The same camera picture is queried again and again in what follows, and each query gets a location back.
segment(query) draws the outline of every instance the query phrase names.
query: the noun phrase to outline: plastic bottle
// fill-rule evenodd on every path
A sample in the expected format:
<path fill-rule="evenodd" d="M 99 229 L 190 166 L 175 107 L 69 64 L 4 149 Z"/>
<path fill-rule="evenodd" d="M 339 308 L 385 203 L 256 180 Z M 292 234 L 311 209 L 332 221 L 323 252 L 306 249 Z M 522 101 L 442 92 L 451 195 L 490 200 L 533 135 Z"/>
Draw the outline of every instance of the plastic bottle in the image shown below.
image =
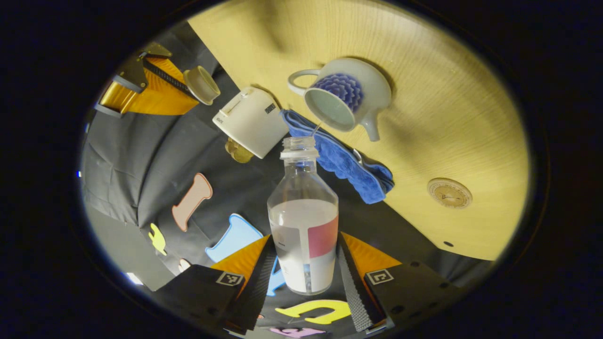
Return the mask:
<path fill-rule="evenodd" d="M 339 199 L 318 176 L 314 137 L 286 138 L 285 177 L 268 198 L 268 218 L 287 287 L 313 295 L 333 281 Z"/>

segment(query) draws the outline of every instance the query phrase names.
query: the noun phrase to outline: blue floral pattern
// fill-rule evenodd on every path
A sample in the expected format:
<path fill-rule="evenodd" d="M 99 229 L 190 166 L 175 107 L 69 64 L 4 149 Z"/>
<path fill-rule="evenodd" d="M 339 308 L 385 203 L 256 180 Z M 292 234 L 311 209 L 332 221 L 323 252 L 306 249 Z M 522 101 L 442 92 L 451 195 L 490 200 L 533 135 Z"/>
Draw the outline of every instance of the blue floral pattern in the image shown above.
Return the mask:
<path fill-rule="evenodd" d="M 360 82 L 355 77 L 343 73 L 327 75 L 318 80 L 312 87 L 324 89 L 336 95 L 346 103 L 352 112 L 356 112 L 364 97 Z"/>

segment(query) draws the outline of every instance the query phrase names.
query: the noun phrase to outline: white container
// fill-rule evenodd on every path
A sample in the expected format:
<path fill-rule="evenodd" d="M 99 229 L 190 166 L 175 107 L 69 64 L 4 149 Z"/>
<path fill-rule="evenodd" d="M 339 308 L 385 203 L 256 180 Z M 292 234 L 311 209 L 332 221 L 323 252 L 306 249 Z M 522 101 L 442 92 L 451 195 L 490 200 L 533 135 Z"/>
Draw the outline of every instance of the white container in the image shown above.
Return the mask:
<path fill-rule="evenodd" d="M 226 135 L 263 159 L 289 132 L 280 107 L 264 90 L 245 87 L 213 117 Z"/>

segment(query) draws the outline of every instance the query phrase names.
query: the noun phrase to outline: white cup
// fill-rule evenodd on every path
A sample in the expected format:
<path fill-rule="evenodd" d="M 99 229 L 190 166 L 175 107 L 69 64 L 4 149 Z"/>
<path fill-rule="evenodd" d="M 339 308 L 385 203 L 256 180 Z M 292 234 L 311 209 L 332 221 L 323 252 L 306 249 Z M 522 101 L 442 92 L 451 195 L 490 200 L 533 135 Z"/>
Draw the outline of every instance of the white cup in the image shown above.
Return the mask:
<path fill-rule="evenodd" d="M 279 113 L 280 108 L 269 93 L 246 87 L 212 121 L 237 144 L 263 159 L 289 132 Z"/>
<path fill-rule="evenodd" d="M 185 71 L 183 74 L 186 87 L 191 93 L 205 105 L 213 104 L 213 100 L 220 95 L 220 89 L 203 67 L 197 66 Z"/>

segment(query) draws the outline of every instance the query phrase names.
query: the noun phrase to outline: teapot spout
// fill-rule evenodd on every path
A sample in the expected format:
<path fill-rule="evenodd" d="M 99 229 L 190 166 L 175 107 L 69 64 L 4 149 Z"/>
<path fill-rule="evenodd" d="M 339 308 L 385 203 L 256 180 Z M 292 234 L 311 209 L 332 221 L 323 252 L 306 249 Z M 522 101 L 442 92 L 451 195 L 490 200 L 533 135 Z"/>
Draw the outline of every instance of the teapot spout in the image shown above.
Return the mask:
<path fill-rule="evenodd" d="M 379 130 L 377 129 L 377 113 L 379 113 L 378 110 L 368 112 L 360 122 L 364 126 L 364 129 L 366 129 L 368 138 L 371 141 L 379 141 L 380 139 Z"/>

